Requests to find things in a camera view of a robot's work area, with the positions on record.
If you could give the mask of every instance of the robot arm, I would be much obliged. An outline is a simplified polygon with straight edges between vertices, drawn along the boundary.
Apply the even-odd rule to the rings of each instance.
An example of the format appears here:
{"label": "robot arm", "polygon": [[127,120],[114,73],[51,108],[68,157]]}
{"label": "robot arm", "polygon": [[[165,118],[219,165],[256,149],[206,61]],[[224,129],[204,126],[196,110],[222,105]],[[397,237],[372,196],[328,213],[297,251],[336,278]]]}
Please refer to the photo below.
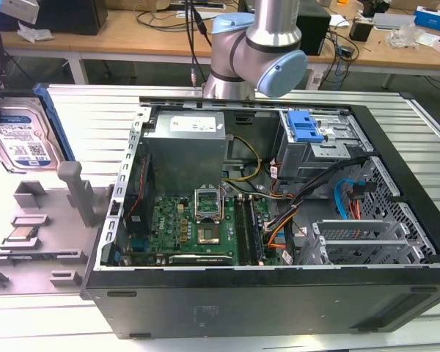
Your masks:
{"label": "robot arm", "polygon": [[256,0],[255,15],[218,16],[204,97],[254,99],[257,89],[275,98],[292,90],[307,69],[307,56],[298,50],[298,6],[299,0]]}

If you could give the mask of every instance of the motherboard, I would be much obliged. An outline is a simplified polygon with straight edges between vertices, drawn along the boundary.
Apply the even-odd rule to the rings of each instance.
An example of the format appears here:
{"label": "motherboard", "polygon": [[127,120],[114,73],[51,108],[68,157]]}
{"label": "motherboard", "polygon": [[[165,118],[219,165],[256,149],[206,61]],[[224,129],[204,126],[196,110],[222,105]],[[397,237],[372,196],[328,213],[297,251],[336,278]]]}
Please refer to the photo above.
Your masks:
{"label": "motherboard", "polygon": [[[265,198],[156,197],[149,236],[132,234],[134,265],[262,265]],[[199,212],[220,219],[199,218]]]}

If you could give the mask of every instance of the metal slotted table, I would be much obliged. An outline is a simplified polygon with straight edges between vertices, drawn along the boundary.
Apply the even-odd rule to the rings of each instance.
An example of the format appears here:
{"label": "metal slotted table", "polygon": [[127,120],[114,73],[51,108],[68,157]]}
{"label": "metal slotted table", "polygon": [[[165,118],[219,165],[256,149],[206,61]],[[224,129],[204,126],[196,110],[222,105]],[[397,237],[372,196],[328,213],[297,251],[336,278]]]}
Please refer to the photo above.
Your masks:
{"label": "metal slotted table", "polygon": [[[51,85],[49,92],[82,163],[82,177],[95,186],[114,182],[140,96],[200,96],[199,90],[179,87]],[[367,106],[440,210],[440,127],[415,100],[397,93],[307,91],[291,92],[283,99]],[[45,187],[62,186],[53,174],[10,175],[0,164],[0,240],[10,231],[13,187],[24,177],[37,177]],[[0,348],[40,351],[50,342],[62,350],[83,343],[125,351],[407,351],[407,346],[410,351],[440,351],[440,305],[387,334],[130,341],[118,340],[98,308],[78,295],[0,296]]]}

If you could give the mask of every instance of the wooden table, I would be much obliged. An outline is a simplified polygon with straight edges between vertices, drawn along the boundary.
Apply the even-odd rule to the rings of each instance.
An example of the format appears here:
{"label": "wooden table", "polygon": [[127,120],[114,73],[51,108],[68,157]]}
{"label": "wooden table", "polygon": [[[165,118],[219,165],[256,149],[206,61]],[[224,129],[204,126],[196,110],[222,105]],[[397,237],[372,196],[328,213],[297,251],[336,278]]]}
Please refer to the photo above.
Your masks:
{"label": "wooden table", "polygon": [[[357,0],[350,0],[340,5],[333,0],[330,10],[352,19],[362,5]],[[233,10],[227,7],[225,12]],[[390,9],[389,13],[405,14],[402,10]],[[158,13],[165,17],[173,12]],[[150,20],[150,15],[143,17]],[[182,23],[182,18],[171,17],[166,20],[154,20],[152,24],[168,26]],[[206,21],[209,30],[212,21]],[[338,28],[337,32],[348,37],[350,27]],[[440,53],[432,48],[419,45],[414,48],[393,49],[386,43],[388,31],[373,29],[367,42],[355,42],[360,49],[359,58],[351,65],[351,71],[440,76]],[[11,55],[56,57],[68,60],[76,84],[87,84],[84,59],[116,60],[132,62],[177,62],[190,63],[189,50],[185,32],[160,32],[137,23],[132,11],[109,11],[106,25],[97,36],[80,36],[75,34],[54,34],[55,39],[48,42],[29,43],[16,33],[2,33],[4,46]],[[210,47],[205,39],[196,32],[194,35],[195,50],[199,62],[210,64]],[[326,40],[320,56],[309,56],[309,69],[312,75],[307,89],[317,89],[323,74],[334,58],[334,48]]]}
{"label": "wooden table", "polygon": [[[357,0],[350,0],[348,4],[341,5],[333,0],[328,9],[329,13],[337,12],[347,19],[357,16],[357,11],[362,10],[363,5]],[[409,15],[409,11],[389,9],[387,13]],[[334,27],[337,33],[347,37],[351,26],[345,28]],[[440,31],[424,28],[427,33],[440,35]],[[440,53],[431,47],[419,45],[418,48],[391,48],[386,42],[389,31],[373,28],[367,42],[354,42],[360,50],[359,58],[352,64],[351,71],[409,74],[421,76],[440,76]],[[334,56],[334,48],[328,40],[325,41],[323,52],[326,58]],[[345,40],[339,40],[339,44],[352,46]],[[388,86],[390,80],[386,80],[384,86]]]}

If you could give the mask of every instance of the desk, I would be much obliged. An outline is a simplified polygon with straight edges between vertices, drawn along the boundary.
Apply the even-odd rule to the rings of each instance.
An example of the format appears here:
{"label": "desk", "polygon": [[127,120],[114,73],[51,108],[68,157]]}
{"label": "desk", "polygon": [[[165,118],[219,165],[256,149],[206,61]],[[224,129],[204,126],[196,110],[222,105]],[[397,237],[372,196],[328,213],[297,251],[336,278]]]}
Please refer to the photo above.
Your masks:
{"label": "desk", "polygon": [[[333,0],[331,10],[353,18],[362,5],[350,0],[346,5]],[[389,10],[401,13],[401,10]],[[169,25],[181,23],[183,19],[169,18],[153,21],[153,24]],[[212,21],[206,21],[211,29]],[[349,28],[339,28],[337,32],[348,36]],[[389,73],[402,75],[440,76],[440,53],[420,45],[418,49],[392,49],[386,44],[388,31],[372,30],[365,43],[356,42],[360,57],[351,65],[355,72]],[[76,84],[87,84],[84,59],[116,60],[132,62],[176,62],[190,63],[186,33],[166,33],[138,24],[131,11],[109,11],[108,20],[99,35],[94,37],[75,34],[54,34],[55,39],[48,42],[29,43],[16,33],[2,33],[4,46],[10,55],[53,57],[68,60]],[[201,64],[210,64],[210,47],[198,33],[194,35],[196,55]],[[312,75],[307,89],[318,89],[323,74],[334,58],[334,49],[327,40],[320,56],[309,56],[309,69]]]}
{"label": "desk", "polygon": [[[346,5],[338,4],[333,0],[328,11],[332,10],[347,19],[352,19],[362,8],[363,5],[357,0],[350,0]],[[408,14],[406,11],[396,9],[389,9],[387,13]],[[349,38],[350,27],[338,28],[336,32]],[[439,31],[429,28],[423,29],[428,33],[440,35]],[[350,71],[440,76],[440,53],[438,51],[425,45],[419,45],[418,48],[391,48],[386,42],[388,33],[389,31],[373,28],[367,42],[354,42],[359,47],[360,55],[351,65]],[[344,40],[340,40],[339,43],[348,45]],[[334,48],[328,40],[321,55],[323,54],[334,55]]]}
{"label": "desk", "polygon": [[[137,110],[140,96],[201,95],[199,89],[184,87],[51,85],[48,91],[65,130],[80,132],[69,133],[67,137],[83,165],[82,178],[90,180],[94,187],[107,186],[117,177],[126,144],[124,136],[130,125],[127,121],[131,121]],[[440,209],[440,126],[415,100],[406,100],[397,93],[304,91],[293,91],[283,99],[365,105]],[[117,126],[123,137],[114,140],[114,134],[110,137],[107,133],[97,134],[98,128],[107,125]],[[46,175],[30,177],[41,180]],[[22,178],[23,175],[7,174],[0,165],[0,240],[9,233],[7,226],[15,208],[12,183]],[[386,351],[390,346],[407,345],[412,348],[404,348],[405,351],[440,351],[440,305],[397,331],[385,334],[132,341],[118,340],[95,304],[82,301],[78,295],[0,296],[0,351],[48,351],[51,343],[56,351],[74,351],[76,346],[83,346],[77,351],[104,347],[107,351],[125,352],[305,352],[346,348]]]}

